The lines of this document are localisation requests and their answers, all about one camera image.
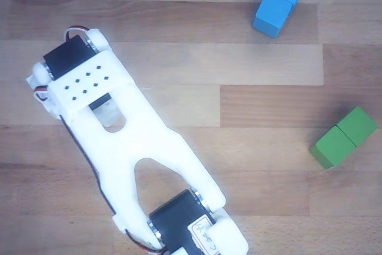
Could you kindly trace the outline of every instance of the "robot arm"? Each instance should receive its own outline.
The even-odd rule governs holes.
[[[117,227],[158,253],[165,245],[176,255],[245,255],[248,243],[223,210],[226,199],[216,182],[182,136],[162,122],[100,31],[90,29],[85,34],[87,44],[79,36],[67,37],[44,56],[45,63],[34,66],[27,81],[46,110],[64,121],[95,168]],[[116,133],[106,131],[104,126],[121,114],[125,126]],[[148,218],[135,186],[134,167],[142,158],[180,174],[194,193],[181,193]],[[190,198],[192,203],[184,205]],[[194,204],[193,218],[180,215],[183,225],[164,220],[169,208],[176,207],[181,214]],[[195,226],[203,227],[204,237],[195,233]],[[183,237],[169,239],[175,229]]]

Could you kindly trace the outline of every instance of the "handwritten label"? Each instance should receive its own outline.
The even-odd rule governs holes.
[[[210,237],[207,235],[207,229],[212,226],[212,223],[207,215],[203,215],[196,219],[187,228],[191,232],[192,239],[196,246],[206,255],[218,255],[219,251]]]

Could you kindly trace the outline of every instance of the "green cube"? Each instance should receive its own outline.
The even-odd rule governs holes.
[[[378,126],[360,107],[355,107],[337,124],[337,127],[356,146],[359,146]]]
[[[331,168],[343,161],[355,148],[354,143],[338,127],[332,127],[309,151],[323,167]]]

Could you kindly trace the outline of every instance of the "wire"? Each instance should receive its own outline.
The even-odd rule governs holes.
[[[74,142],[77,144],[79,150],[82,152],[82,154],[84,155],[85,159],[87,160],[87,162],[89,163],[90,165],[90,168],[92,170],[92,172],[94,173],[94,176],[95,176],[95,179],[97,181],[97,185],[98,185],[98,188],[101,192],[101,195],[102,197],[105,199],[107,205],[109,206],[109,208],[111,209],[111,211],[116,214],[114,208],[112,207],[112,205],[110,204],[109,200],[106,198],[105,194],[103,193],[102,191],[102,188],[101,188],[101,181],[100,181],[100,177],[98,176],[98,172],[96,170],[96,167],[93,165],[93,163],[91,162],[89,156],[86,154],[86,152],[84,151],[84,149],[82,148],[81,144],[79,143],[79,141],[77,140],[77,138],[75,137],[75,135],[73,134],[72,130],[69,128],[69,126],[66,124],[66,121],[64,120],[64,118],[62,116],[60,116],[65,128],[67,129],[67,131],[69,132],[70,136],[72,137],[72,139],[74,140]],[[146,251],[146,252],[150,252],[150,253],[155,253],[155,254],[159,254],[159,255],[164,255],[165,252],[167,251],[167,247],[163,247],[162,249],[159,249],[159,250],[155,250],[155,249],[151,249],[145,245],[143,245],[142,243],[138,242],[137,240],[135,240],[133,238],[133,236],[131,236],[131,234],[127,231],[126,229],[126,234],[127,236],[129,237],[129,239],[135,244],[137,245],[140,249]]]
[[[74,30],[86,32],[86,31],[89,31],[89,28],[86,28],[85,26],[81,26],[81,25],[73,25],[73,26],[69,27],[64,32],[64,41],[69,40],[69,31],[74,31]]]
[[[138,245],[139,248],[141,248],[142,250],[144,250],[144,251],[146,251],[146,252],[150,252],[150,253],[155,253],[155,254],[163,255],[163,254],[167,251],[167,248],[166,248],[166,247],[164,247],[164,248],[162,248],[162,249],[160,249],[160,250],[155,250],[155,249],[151,249],[151,248],[149,248],[149,247],[147,247],[147,246],[145,246],[145,245],[139,243],[137,240],[135,240],[135,239],[131,236],[131,234],[127,231],[127,229],[126,229],[126,234],[127,234],[127,236],[129,237],[129,239],[130,239],[133,243],[135,243],[136,245]]]
[[[40,103],[48,100],[47,97],[45,98],[42,98],[40,97],[40,94],[48,94],[48,88],[47,86],[37,86],[34,91],[33,91],[33,96],[35,97],[35,99],[37,101],[39,101]]]

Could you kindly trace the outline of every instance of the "wooden table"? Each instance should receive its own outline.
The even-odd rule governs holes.
[[[382,0],[301,0],[276,39],[251,28],[260,1],[0,0],[0,254],[142,254],[24,80],[81,24],[216,179],[249,254],[381,255],[382,130],[329,171],[308,147],[356,105],[382,125]],[[147,213],[186,188],[150,159],[136,175]]]

